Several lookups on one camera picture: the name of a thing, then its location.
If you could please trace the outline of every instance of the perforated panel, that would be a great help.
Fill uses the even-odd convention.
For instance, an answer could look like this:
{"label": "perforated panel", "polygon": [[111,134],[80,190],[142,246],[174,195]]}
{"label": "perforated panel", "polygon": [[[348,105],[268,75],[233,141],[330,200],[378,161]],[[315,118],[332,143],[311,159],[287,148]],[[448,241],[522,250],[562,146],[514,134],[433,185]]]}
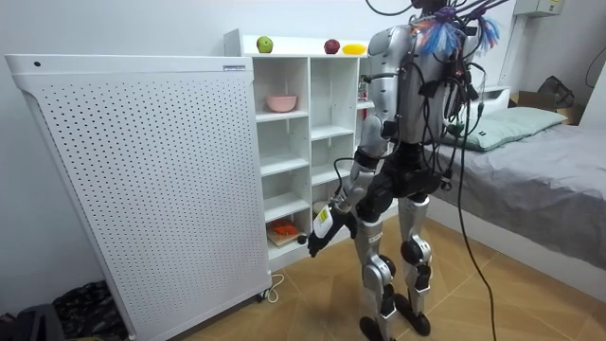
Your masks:
{"label": "perforated panel", "polygon": [[71,75],[34,91],[138,339],[267,281],[251,81]]}

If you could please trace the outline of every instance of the pink bowl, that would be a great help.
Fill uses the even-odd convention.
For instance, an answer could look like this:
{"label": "pink bowl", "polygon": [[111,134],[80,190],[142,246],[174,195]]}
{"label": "pink bowl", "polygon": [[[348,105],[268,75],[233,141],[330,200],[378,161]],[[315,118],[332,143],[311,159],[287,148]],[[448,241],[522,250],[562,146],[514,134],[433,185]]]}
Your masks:
{"label": "pink bowl", "polygon": [[296,105],[296,95],[272,95],[265,100],[267,106],[277,113],[288,113]]}

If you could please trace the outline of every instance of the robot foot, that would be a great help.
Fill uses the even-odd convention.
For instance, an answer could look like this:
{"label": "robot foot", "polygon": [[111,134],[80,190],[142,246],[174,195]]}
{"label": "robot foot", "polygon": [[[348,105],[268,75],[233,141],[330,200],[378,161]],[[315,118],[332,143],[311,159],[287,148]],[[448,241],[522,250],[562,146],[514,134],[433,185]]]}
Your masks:
{"label": "robot foot", "polygon": [[432,327],[429,324],[427,317],[423,313],[416,315],[410,306],[408,298],[404,297],[403,295],[396,294],[395,301],[396,309],[408,320],[415,331],[417,331],[417,333],[421,336],[428,336],[432,330]]}
{"label": "robot foot", "polygon": [[360,330],[369,341],[383,341],[379,325],[370,317],[360,318]]}

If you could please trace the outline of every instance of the cardboard box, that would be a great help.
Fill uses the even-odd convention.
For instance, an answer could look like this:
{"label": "cardboard box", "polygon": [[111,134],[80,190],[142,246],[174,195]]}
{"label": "cardboard box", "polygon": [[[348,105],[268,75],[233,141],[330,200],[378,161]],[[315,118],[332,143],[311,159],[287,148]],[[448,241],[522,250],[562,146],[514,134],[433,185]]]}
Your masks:
{"label": "cardboard box", "polygon": [[579,125],[580,119],[583,116],[585,107],[582,105],[573,105],[570,108],[556,108],[556,97],[553,95],[539,94],[529,91],[520,91],[516,94],[511,94],[509,108],[513,107],[537,108],[558,113],[568,117],[562,124]]}

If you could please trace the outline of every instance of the wooden floor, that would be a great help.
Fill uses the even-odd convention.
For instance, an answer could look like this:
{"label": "wooden floor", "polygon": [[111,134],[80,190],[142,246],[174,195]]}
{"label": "wooden floor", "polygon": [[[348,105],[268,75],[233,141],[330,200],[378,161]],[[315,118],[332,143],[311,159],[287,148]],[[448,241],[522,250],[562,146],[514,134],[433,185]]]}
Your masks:
{"label": "wooden floor", "polygon": [[[426,301],[432,334],[420,337],[401,316],[398,340],[491,340],[488,293],[474,272],[460,234],[428,222],[423,237],[434,250],[431,294]],[[385,222],[382,253],[394,260],[396,291],[405,293],[395,218]],[[474,242],[474,254],[495,292],[500,341],[606,340],[606,304]],[[279,301],[249,303],[181,335],[188,341],[365,340],[358,321],[365,315],[360,264],[352,241],[340,242],[315,259],[279,272]]]}

